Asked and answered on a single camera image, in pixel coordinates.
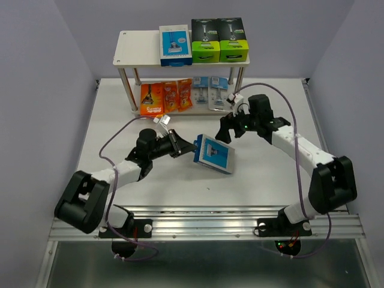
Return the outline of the orange razor bag bottom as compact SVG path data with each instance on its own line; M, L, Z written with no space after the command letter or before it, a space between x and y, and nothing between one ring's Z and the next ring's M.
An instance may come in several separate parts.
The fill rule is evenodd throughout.
M179 108L179 93L176 81L163 82L164 112L170 113Z

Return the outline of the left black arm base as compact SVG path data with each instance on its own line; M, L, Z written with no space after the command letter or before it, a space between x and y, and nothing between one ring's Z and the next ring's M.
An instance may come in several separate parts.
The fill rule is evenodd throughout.
M108 220L116 233L107 226L105 218L103 218L98 231L98 237L101 239L116 239L120 238L120 235L132 240L152 237L153 220L150 218L136 218L133 212L123 206L112 205Z

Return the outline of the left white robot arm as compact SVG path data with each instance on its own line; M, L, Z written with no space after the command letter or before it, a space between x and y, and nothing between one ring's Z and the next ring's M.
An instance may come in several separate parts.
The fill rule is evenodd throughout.
M114 188L141 181L157 158L166 155L177 158L196 149L195 144L184 140L173 129L162 137L151 128L143 129L136 147L124 161L95 173L76 171L56 204L54 215L89 234L105 219L107 198Z

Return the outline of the orange razor bag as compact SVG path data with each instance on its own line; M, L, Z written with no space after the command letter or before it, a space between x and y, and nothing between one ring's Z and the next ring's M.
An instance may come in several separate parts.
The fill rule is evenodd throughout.
M176 81L163 82L164 112L170 113L179 108L179 93Z
M179 107L178 111L183 112L193 106L191 100L192 79L182 79L178 81Z

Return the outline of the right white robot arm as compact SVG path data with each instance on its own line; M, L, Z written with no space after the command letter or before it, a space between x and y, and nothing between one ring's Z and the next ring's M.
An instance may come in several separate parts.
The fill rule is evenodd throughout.
M232 111L220 119L217 140L229 144L230 130L236 138L253 131L294 159L297 168L304 169L311 177L308 195L301 194L299 202L285 207L283 215L276 219L279 232L290 234L299 222L324 215L356 199L355 175L349 158L335 157L296 133L289 121L274 116L269 98L264 94L249 97L248 103L244 103L240 94L230 94L227 100Z

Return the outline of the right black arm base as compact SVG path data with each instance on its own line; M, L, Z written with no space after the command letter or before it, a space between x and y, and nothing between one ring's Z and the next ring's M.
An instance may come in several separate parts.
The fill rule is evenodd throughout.
M258 237L289 237L311 236L312 230L308 220L292 224L286 216L284 209L280 209L276 217L259 218L253 233Z

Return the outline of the orange razor bag top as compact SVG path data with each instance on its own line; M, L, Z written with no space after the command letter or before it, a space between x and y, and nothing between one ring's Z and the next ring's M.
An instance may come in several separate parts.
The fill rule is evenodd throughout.
M182 79L178 81L179 107L178 111L183 112L193 106L191 100L192 79Z

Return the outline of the black green razor box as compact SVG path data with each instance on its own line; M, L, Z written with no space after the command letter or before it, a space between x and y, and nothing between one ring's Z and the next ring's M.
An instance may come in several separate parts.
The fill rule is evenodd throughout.
M240 17L216 19L220 40L220 62L245 62L249 46Z
M216 63L220 59L220 39L216 19L191 20L193 63Z

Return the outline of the blue blister razor pack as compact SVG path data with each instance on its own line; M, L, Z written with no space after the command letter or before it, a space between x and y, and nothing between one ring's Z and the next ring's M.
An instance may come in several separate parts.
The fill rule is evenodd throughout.
M215 111L229 111L230 105L227 101L228 80L223 77L212 76L209 78L208 107Z
M199 108L207 108L209 88L208 77L193 77L192 86L193 104Z

